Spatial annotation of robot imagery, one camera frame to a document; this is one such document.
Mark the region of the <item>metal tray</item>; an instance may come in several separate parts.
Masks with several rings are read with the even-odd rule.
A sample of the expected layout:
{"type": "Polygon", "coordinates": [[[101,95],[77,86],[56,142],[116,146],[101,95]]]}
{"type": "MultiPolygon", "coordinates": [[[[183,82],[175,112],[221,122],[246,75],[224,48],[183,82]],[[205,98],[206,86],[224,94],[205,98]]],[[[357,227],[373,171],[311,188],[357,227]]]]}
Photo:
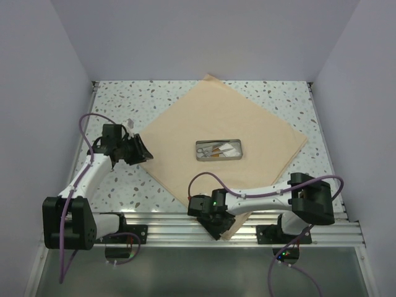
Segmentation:
{"type": "Polygon", "coordinates": [[[243,157],[239,139],[198,140],[195,150],[197,161],[232,161],[243,157]]]}

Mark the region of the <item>white gauze pad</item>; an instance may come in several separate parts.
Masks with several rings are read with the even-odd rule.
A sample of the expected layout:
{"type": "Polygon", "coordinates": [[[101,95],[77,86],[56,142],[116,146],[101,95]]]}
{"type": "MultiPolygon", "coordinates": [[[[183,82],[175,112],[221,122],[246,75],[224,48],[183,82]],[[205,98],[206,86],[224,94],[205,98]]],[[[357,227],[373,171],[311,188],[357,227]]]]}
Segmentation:
{"type": "Polygon", "coordinates": [[[239,151],[230,144],[224,144],[223,146],[221,146],[221,151],[223,152],[223,155],[226,157],[239,156],[239,151]]]}

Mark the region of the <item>beige cloth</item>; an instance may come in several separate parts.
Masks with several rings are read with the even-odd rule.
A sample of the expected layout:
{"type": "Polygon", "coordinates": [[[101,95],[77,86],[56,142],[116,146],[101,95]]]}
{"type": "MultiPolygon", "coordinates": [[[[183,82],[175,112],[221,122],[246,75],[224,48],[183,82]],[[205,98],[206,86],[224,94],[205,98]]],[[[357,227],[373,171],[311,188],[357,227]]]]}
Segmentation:
{"type": "Polygon", "coordinates": [[[275,184],[307,138],[211,75],[140,132],[144,169],[182,204],[226,185],[275,184]]]}

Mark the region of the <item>steel forceps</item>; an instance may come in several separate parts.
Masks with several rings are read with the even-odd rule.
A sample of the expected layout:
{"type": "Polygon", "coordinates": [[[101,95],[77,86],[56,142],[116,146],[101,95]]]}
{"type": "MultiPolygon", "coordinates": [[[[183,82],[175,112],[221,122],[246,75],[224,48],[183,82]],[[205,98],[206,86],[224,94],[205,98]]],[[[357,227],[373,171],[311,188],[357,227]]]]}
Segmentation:
{"type": "Polygon", "coordinates": [[[218,147],[221,147],[222,145],[225,145],[226,142],[205,142],[205,143],[201,143],[201,144],[197,144],[198,145],[198,149],[203,149],[203,150],[207,150],[207,149],[216,149],[218,147]]]}

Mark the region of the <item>steel scissors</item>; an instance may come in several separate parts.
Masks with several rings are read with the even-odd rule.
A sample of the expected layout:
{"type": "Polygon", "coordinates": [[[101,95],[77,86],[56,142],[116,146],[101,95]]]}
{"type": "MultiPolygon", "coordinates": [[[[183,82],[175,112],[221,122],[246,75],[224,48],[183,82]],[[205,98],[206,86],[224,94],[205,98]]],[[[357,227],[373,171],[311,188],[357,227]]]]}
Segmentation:
{"type": "Polygon", "coordinates": [[[201,148],[197,148],[197,149],[196,149],[196,153],[197,153],[197,156],[198,156],[199,158],[211,157],[210,155],[211,155],[211,153],[212,153],[212,150],[214,150],[214,149],[203,150],[203,149],[201,149],[201,148]]]}

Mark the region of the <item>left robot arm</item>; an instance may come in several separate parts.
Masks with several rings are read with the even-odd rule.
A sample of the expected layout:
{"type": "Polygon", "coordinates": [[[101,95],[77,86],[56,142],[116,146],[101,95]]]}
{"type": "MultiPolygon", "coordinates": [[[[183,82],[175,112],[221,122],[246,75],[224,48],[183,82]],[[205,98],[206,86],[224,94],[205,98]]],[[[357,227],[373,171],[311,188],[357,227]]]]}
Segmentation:
{"type": "Polygon", "coordinates": [[[90,201],[114,166],[123,161],[137,165],[153,159],[139,134],[122,124],[104,124],[102,134],[87,152],[85,163],[72,182],[42,204],[44,242],[48,249],[90,250],[109,237],[115,243],[130,233],[121,212],[94,213],[90,201]]]}

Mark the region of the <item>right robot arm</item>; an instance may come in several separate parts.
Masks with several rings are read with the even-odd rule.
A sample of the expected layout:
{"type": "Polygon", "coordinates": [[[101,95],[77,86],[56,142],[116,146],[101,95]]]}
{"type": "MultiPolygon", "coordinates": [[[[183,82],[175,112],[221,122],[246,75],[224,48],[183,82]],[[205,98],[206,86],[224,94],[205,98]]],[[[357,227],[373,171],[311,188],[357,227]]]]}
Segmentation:
{"type": "Polygon", "coordinates": [[[329,175],[313,178],[292,173],[286,182],[254,189],[221,188],[211,195],[189,195],[187,214],[194,217],[213,239],[220,239],[236,223],[239,215],[264,210],[280,210],[276,225],[264,231],[270,243],[289,243],[312,225],[328,226],[335,222],[329,175]]]}

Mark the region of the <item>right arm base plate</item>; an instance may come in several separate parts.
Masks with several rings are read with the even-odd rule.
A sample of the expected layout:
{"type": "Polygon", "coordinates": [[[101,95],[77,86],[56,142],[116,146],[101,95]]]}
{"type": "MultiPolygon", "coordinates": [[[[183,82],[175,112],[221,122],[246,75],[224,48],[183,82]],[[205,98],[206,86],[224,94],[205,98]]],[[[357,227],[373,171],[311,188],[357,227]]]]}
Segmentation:
{"type": "Polygon", "coordinates": [[[304,231],[308,226],[306,222],[299,218],[295,222],[286,222],[286,218],[280,216],[276,224],[256,226],[257,243],[287,244],[302,233],[303,235],[298,242],[300,244],[311,244],[312,238],[310,231],[304,231]]]}

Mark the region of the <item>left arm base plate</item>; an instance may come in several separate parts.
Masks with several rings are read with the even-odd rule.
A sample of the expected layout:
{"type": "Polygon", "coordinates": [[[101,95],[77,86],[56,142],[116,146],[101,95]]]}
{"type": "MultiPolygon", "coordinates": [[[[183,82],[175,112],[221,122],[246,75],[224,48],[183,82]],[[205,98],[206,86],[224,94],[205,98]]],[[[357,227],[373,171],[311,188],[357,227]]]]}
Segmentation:
{"type": "Polygon", "coordinates": [[[124,225],[115,234],[107,235],[97,239],[96,244],[146,244],[148,236],[148,225],[134,224],[124,225]]]}

